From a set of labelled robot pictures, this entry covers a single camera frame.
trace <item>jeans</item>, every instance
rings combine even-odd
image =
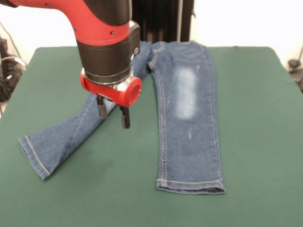
[[[216,72],[208,49],[196,42],[141,42],[132,68],[141,79],[151,73],[156,84],[160,142],[156,187],[182,194],[225,193]],[[105,102],[111,112],[115,104]],[[28,162],[44,180],[102,122],[96,97],[89,95],[78,115],[19,141]]]

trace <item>seam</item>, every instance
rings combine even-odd
[[[204,48],[202,46],[200,46],[200,48],[202,50],[203,55],[205,55]],[[218,171],[219,178],[221,178],[220,169],[219,169],[219,164],[220,164],[220,162],[219,162],[219,151],[218,151],[217,139],[216,139],[216,134],[215,134],[215,129],[214,129],[214,112],[213,112],[213,103],[212,103],[210,71],[209,71],[209,68],[208,68],[208,62],[206,61],[205,58],[204,58],[204,60],[205,60],[206,71],[207,71],[208,79],[209,79],[208,91],[209,91],[209,97],[210,97],[209,101],[210,101],[210,109],[211,109],[211,116],[212,116],[212,122],[213,122],[212,125],[213,125],[214,146],[215,146],[215,149],[216,149],[217,171]]]
[[[165,181],[165,182],[168,182],[168,183],[185,183],[185,184],[216,183],[216,182],[221,183],[221,181],[181,182],[181,181],[167,181],[167,180],[164,180],[164,179],[158,179],[157,181]]]
[[[66,152],[66,155],[64,156],[63,159],[65,159],[65,158],[67,157],[68,153],[70,152],[71,147],[72,147],[72,145],[73,145],[73,143],[74,143],[74,140],[75,140],[75,138],[76,138],[76,136],[77,136],[77,133],[78,133],[78,131],[79,131],[79,128],[80,128],[80,126],[81,126],[81,124],[82,124],[82,121],[83,121],[84,117],[86,116],[87,111],[88,111],[89,107],[91,106],[91,104],[93,103],[94,99],[95,99],[95,97],[92,98],[92,100],[91,100],[89,106],[86,108],[86,110],[85,110],[85,112],[84,112],[84,114],[83,114],[83,116],[82,116],[82,118],[81,118],[81,121],[80,121],[80,123],[79,123],[79,125],[78,125],[78,127],[77,127],[77,130],[76,130],[76,132],[75,132],[75,134],[74,134],[74,136],[73,136],[73,138],[72,138],[72,141],[71,141],[71,144],[70,144],[70,148],[69,148],[68,151]]]
[[[167,152],[167,147],[166,147],[166,124],[165,124],[165,105],[163,102],[164,99],[164,91],[162,87],[162,78],[161,74],[155,65],[155,72],[158,78],[158,83],[159,83],[159,88],[160,88],[160,105],[161,105],[161,129],[162,129],[162,134],[161,134],[161,148],[162,148],[162,154],[161,154],[161,161],[162,161],[162,178],[166,178],[166,173],[167,173],[167,166],[166,166],[166,152]]]
[[[25,157],[28,158],[28,161],[30,162],[32,168],[39,174],[39,176],[42,177],[42,175],[43,175],[45,172],[42,173],[43,169],[41,169],[41,168],[39,168],[39,166],[36,166],[36,165],[35,165],[34,160],[33,160],[32,157],[31,157],[32,155],[29,154],[30,152],[29,152],[28,149],[23,145],[22,140],[19,139],[19,141],[20,141],[20,143],[21,143],[21,148],[22,148],[22,150],[24,151],[23,153],[24,153]]]
[[[35,150],[34,150],[34,148],[33,148],[33,146],[32,146],[32,144],[29,142],[29,139],[28,139],[28,137],[27,136],[25,136],[25,138],[26,138],[26,140],[27,140],[27,142],[28,142],[28,144],[30,145],[30,147],[31,147],[31,149],[32,149],[32,151],[33,151],[33,153],[34,153],[34,155],[35,155],[35,157],[36,157],[36,159],[37,159],[37,161],[38,161],[38,163],[40,164],[40,166],[46,171],[46,173],[50,176],[51,174],[49,173],[49,171],[45,168],[45,166],[42,164],[42,162],[40,161],[40,159],[38,158],[38,155],[36,154],[36,152],[35,152]]]
[[[158,58],[158,54],[155,53],[155,56],[153,57],[153,60],[150,63],[151,66],[153,66],[153,67],[155,66],[155,62],[156,62],[157,58]]]
[[[163,51],[164,50],[164,44],[163,42],[160,42],[160,48],[159,49],[156,49],[156,50],[153,50],[154,52],[160,52],[160,51]]]

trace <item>jeans hem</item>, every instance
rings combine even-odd
[[[31,167],[38,173],[38,175],[42,178],[42,180],[48,178],[50,176],[50,173],[40,161],[33,146],[29,142],[28,137],[27,136],[20,137],[19,141],[21,144],[23,154],[25,155],[26,159],[30,163]]]
[[[223,194],[226,192],[221,180],[209,182],[179,182],[158,179],[158,189],[179,194]]]

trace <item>green table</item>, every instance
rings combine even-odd
[[[302,226],[303,95],[269,48],[210,51],[226,194],[155,187],[159,142],[151,76],[130,109],[131,129],[122,130],[116,108],[42,181],[18,137],[75,115],[88,93],[79,83],[75,47],[41,48],[0,119],[0,226]]]

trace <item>black cable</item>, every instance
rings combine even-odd
[[[17,49],[17,47],[16,47],[16,45],[15,45],[13,39],[12,39],[10,33],[5,29],[5,27],[3,26],[3,24],[1,23],[1,21],[0,21],[0,25],[1,25],[1,27],[3,28],[3,30],[8,34],[8,36],[9,36],[11,42],[13,43],[13,46],[14,46],[14,48],[15,48],[17,54],[18,54],[18,57],[21,58],[21,55],[20,55],[20,53],[19,53],[19,51],[18,51],[18,49]]]
[[[300,64],[300,60],[301,60],[301,58],[302,58],[302,53],[303,53],[303,46],[302,46],[302,48],[301,48],[301,51],[300,51],[300,55],[299,55],[299,58],[298,58],[297,64],[295,65],[295,67],[293,67],[293,70],[291,70],[291,72],[295,71],[295,70],[296,70],[296,68],[299,66],[299,64]]]

